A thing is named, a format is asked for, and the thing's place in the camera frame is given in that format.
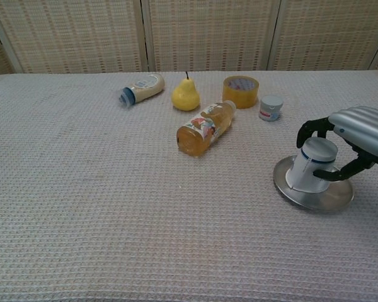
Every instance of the bottle label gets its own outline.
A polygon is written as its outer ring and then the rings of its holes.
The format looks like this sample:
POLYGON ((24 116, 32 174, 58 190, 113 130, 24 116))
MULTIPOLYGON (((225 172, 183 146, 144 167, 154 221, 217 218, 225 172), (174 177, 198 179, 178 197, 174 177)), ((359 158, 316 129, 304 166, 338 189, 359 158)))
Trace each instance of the bottle label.
POLYGON ((154 75, 147 75, 134 83, 134 86, 141 89, 154 87, 158 83, 158 78, 154 75))
POLYGON ((210 142, 214 142, 214 140, 219 137, 219 130, 220 128, 215 126, 213 120, 207 115, 213 111, 214 108, 221 108, 218 104, 213 104, 204 109, 198 115, 195 115, 190 121, 184 124, 185 127, 195 130, 199 133, 203 141, 210 137, 210 142))

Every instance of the robotic hand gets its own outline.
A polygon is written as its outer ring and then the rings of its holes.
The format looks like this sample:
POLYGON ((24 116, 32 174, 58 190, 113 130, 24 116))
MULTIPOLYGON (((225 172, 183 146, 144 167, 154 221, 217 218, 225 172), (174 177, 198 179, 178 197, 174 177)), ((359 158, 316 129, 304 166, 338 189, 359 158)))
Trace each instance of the robotic hand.
POLYGON ((327 181, 344 181, 353 175, 378 164, 378 110, 358 106, 340 110, 320 120, 307 121, 297 136, 297 148, 301 148, 307 138, 317 131, 319 137, 326 138, 327 131, 334 131, 342 137, 358 157, 340 171, 314 171, 314 176, 327 181))

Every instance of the packing tape roll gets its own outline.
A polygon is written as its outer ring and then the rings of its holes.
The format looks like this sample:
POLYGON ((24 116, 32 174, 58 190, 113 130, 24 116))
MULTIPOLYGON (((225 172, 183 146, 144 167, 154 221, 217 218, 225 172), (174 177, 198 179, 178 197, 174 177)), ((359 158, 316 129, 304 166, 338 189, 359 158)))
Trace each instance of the packing tape roll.
POLYGON ((222 87, 222 100, 233 101, 238 109, 250 108, 256 104, 258 89, 259 82, 252 77, 228 77, 222 87))

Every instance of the silver disc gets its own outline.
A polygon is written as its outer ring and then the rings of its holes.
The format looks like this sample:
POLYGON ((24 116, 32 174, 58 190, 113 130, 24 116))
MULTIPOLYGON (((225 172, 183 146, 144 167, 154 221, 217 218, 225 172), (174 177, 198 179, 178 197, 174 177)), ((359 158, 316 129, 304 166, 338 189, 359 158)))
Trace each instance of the silver disc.
POLYGON ((273 171, 275 185, 286 198, 310 210, 320 211, 340 211, 353 200, 354 189, 349 179, 330 182, 329 188, 321 193, 291 189, 285 180, 285 174, 292 167, 294 159, 295 156, 282 159, 273 171))

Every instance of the label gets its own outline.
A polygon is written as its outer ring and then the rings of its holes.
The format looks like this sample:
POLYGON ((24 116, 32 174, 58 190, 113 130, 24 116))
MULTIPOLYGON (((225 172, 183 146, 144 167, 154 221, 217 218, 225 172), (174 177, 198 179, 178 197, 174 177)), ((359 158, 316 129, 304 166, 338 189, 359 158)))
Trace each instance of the label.
POLYGON ((134 86, 141 89, 154 87, 158 83, 158 78, 154 75, 147 75, 134 83, 134 86))
POLYGON ((264 116, 268 120, 276 120, 278 118, 278 112, 269 113, 261 109, 259 110, 259 113, 260 115, 264 116))
POLYGON ((185 123, 183 126, 195 130, 202 136, 203 141, 207 140, 210 137, 210 142, 214 142, 214 140, 217 137, 219 137, 220 128, 217 128, 213 120, 207 117, 207 115, 211 111, 213 111, 214 108, 222 108, 222 106, 218 104, 210 105, 201 113, 195 115, 190 121, 185 123))
POLYGON ((235 90, 249 91, 255 88, 254 82, 243 77, 232 79, 228 82, 228 86, 235 90))

